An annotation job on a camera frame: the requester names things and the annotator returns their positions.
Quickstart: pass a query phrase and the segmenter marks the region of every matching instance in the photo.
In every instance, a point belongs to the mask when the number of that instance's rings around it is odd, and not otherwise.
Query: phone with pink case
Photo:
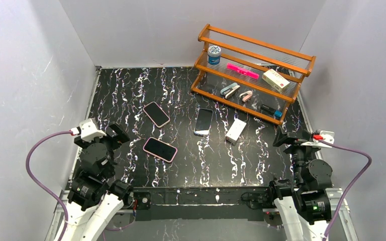
[[[175,154],[177,154],[178,149],[171,146],[168,143],[162,142],[158,139],[155,139],[153,137],[150,137],[146,144],[143,146],[143,150],[152,155],[155,156],[161,160],[164,160],[168,163],[171,163],[172,160],[174,160]]]
[[[143,107],[143,110],[158,128],[161,128],[169,122],[169,116],[163,112],[162,108],[158,106],[156,102],[147,104]]]

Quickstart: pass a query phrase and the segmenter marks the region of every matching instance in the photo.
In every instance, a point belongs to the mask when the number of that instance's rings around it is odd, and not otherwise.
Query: white box
[[[246,122],[243,122],[239,119],[235,119],[234,123],[230,127],[229,131],[226,134],[226,140],[230,141],[231,143],[236,143],[237,139],[239,138],[240,134],[242,134],[243,129],[246,126]]]
[[[262,75],[262,79],[279,92],[282,92],[289,85],[289,81],[283,78],[283,76],[274,69],[267,70]]]

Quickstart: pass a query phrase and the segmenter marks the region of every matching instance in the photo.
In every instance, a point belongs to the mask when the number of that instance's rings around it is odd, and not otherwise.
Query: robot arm
[[[110,187],[107,184],[107,180],[115,175],[114,150],[130,140],[118,124],[112,123],[109,127],[116,135],[100,130],[91,118],[71,129],[73,136],[77,136],[74,143],[82,148],[82,152],[68,195],[69,219],[62,240],[96,240],[132,195],[132,187],[122,181],[116,181]],[[62,231],[63,225],[55,240]]]
[[[91,218],[97,206],[90,207],[85,211],[81,210],[81,206],[72,202],[66,205],[67,212],[69,213],[69,220],[67,222],[67,229],[64,233],[62,241],[80,240],[86,224]],[[57,236],[54,241],[57,241],[63,231],[63,225],[60,225]]]
[[[122,181],[113,183],[109,193],[87,223],[82,241],[95,241],[103,232],[112,217],[124,206],[128,196],[132,195],[132,187]]]
[[[294,170],[294,185],[290,180],[273,180],[265,194],[270,205],[275,205],[280,213],[288,241],[318,241],[324,237],[332,219],[331,205],[326,188],[332,187],[332,168],[323,160],[312,160],[312,153],[330,146],[317,140],[334,142],[334,133],[316,131],[301,135],[284,133],[277,128],[273,146],[290,146],[284,150],[291,154]]]

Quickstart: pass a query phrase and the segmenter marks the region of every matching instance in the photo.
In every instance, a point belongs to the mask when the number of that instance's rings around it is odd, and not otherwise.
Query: small cardboard box
[[[275,88],[279,93],[281,93],[289,85],[289,81],[283,78],[283,76],[277,73],[274,69],[267,70],[262,75],[262,79],[271,85],[271,87]]]

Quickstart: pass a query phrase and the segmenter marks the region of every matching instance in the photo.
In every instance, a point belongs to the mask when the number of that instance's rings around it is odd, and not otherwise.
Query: blue jar
[[[219,64],[221,58],[221,48],[212,45],[208,48],[208,63],[210,64]]]

